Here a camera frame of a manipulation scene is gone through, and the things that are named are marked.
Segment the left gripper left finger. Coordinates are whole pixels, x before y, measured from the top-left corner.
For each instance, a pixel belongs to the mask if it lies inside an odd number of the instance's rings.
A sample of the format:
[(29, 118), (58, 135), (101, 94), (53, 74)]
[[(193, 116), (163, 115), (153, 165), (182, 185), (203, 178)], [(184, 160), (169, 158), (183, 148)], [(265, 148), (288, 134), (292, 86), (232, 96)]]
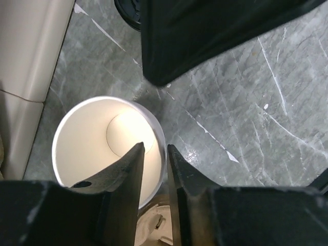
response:
[(65, 188), (1, 182), (1, 245), (133, 245), (145, 147)]

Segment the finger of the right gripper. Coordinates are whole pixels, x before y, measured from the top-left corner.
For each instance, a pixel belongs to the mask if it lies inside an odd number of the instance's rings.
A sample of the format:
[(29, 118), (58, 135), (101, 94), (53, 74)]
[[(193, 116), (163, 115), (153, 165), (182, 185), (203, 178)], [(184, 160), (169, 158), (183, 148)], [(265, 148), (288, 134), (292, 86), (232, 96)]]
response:
[(163, 87), (203, 62), (292, 21), (321, 1), (141, 1), (144, 77)]

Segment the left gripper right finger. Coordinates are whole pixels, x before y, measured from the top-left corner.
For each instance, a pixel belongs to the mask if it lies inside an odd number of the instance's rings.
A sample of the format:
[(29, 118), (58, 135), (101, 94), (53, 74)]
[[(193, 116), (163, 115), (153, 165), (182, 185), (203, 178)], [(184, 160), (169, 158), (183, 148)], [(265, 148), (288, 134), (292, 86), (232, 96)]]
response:
[(223, 187), (167, 150), (174, 245), (327, 245), (327, 172), (306, 187)]

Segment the black plastic cup lid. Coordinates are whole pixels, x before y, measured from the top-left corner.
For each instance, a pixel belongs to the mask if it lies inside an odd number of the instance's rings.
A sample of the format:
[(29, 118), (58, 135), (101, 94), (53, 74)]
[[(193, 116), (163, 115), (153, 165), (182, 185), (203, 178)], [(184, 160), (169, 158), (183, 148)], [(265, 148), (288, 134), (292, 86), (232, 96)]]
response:
[(123, 20), (140, 32), (140, 0), (114, 0), (114, 4)]

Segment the black white paper cup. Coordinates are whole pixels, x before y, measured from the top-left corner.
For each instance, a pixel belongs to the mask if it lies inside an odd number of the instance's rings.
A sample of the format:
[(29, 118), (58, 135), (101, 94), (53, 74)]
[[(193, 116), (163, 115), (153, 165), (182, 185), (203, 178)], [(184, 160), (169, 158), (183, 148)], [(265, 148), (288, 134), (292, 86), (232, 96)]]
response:
[(157, 118), (141, 104), (112, 96), (87, 99), (61, 120), (52, 143), (57, 182), (72, 187), (143, 142), (145, 158), (139, 207), (157, 193), (167, 164), (166, 140)]

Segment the cream three-tier shelf rack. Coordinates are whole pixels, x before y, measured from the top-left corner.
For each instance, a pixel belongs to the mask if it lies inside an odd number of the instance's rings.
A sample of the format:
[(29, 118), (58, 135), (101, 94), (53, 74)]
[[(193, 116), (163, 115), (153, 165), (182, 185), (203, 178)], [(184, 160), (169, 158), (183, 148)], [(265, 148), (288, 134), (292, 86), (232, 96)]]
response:
[(1, 1), (1, 137), (5, 179), (22, 179), (73, 1)]

